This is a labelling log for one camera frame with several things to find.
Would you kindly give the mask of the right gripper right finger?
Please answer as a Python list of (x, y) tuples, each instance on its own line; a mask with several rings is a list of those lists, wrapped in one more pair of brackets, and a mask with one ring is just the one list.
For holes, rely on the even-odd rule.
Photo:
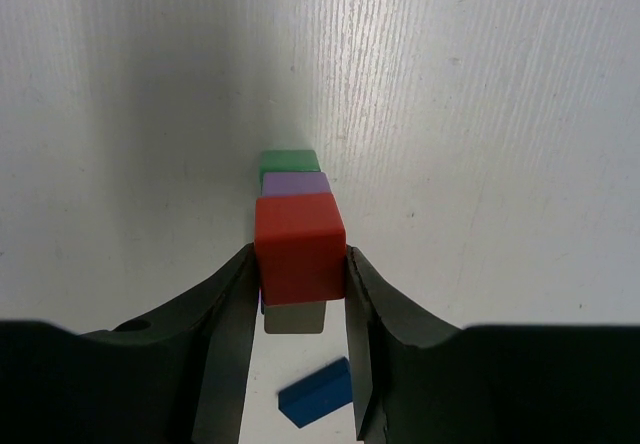
[(459, 328), (345, 264), (357, 438), (365, 443), (635, 443), (639, 329)]

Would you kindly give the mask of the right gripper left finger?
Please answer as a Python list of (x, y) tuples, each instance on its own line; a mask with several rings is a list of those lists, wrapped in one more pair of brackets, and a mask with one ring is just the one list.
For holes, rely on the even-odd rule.
[(112, 330), (1, 324), (5, 443), (235, 443), (258, 307), (254, 249)]

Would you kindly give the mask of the olive grey cube block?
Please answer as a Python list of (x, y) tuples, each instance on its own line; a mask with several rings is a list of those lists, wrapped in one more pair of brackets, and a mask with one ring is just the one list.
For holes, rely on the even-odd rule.
[(273, 335), (321, 334), (325, 314), (325, 302), (266, 306), (264, 330)]

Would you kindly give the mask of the red cube block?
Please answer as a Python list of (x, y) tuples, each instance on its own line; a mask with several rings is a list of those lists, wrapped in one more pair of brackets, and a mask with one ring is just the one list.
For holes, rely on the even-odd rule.
[(346, 230), (333, 194), (258, 198), (254, 247), (267, 306), (344, 297)]

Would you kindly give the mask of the purple cube block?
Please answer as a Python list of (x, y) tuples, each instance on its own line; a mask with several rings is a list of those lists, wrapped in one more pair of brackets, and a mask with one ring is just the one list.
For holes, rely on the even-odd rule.
[(267, 172), (263, 176), (261, 187), (262, 197), (283, 197), (330, 192), (331, 188), (326, 174), (319, 171)]

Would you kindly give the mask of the green ridged block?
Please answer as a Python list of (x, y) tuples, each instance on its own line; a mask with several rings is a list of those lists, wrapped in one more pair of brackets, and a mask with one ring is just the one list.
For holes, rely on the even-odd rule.
[(260, 177), (273, 172), (320, 172), (313, 150), (268, 150), (261, 154)]

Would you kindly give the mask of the long dark blue block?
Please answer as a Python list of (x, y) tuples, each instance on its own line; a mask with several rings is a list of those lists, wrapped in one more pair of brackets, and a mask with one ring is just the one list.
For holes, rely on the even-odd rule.
[(278, 409), (301, 429), (352, 402), (350, 364), (341, 357), (278, 392)]

